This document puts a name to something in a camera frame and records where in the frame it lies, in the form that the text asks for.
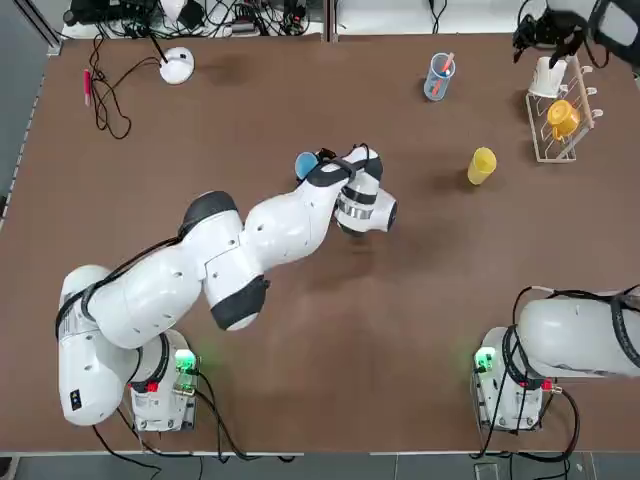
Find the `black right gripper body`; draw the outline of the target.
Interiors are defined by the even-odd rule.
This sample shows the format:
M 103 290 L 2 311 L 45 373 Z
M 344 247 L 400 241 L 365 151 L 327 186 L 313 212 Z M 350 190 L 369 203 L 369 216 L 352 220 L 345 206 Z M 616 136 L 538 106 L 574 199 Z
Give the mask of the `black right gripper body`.
M 540 16 L 531 16 L 530 20 L 533 25 L 531 46 L 580 45 L 585 40 L 585 19 L 573 11 L 547 8 Z

